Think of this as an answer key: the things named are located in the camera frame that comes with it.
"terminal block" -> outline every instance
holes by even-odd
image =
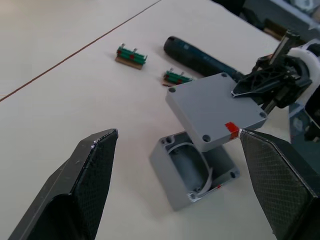
[[[128,50],[125,47],[125,44],[122,43],[117,51],[115,60],[119,63],[125,64],[127,66],[142,69],[143,65],[146,63],[147,56],[137,53],[137,49]]]

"gray lid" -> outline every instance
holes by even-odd
[[[255,130],[265,123],[266,113],[251,98],[231,96],[235,86],[219,73],[168,89],[166,102],[199,151],[229,142],[238,136],[236,128]]]

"black screwdriver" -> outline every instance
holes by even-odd
[[[234,68],[209,56],[178,37],[170,36],[166,40],[163,49],[172,59],[204,77],[227,73],[237,82],[242,76],[242,74]]]

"carbon fiber texture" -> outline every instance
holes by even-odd
[[[82,232],[88,240],[95,239],[105,207],[117,138],[114,131],[96,144],[74,189]]]
[[[292,239],[311,196],[274,146],[248,133],[240,136],[252,186],[278,240]]]

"white table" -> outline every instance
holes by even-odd
[[[0,99],[157,0],[1,0]]]
[[[238,139],[225,147],[241,177],[191,207],[171,210],[148,159],[159,138],[183,131],[160,84],[165,70],[179,69],[163,51],[171,35],[244,73],[278,44],[209,0],[162,0],[2,101],[1,239],[77,143],[109,128],[118,128],[119,139],[97,240],[276,239]],[[148,54],[142,70],[114,61],[122,42]],[[286,122],[286,111],[278,112]],[[263,130],[288,139],[285,123],[271,120]]]

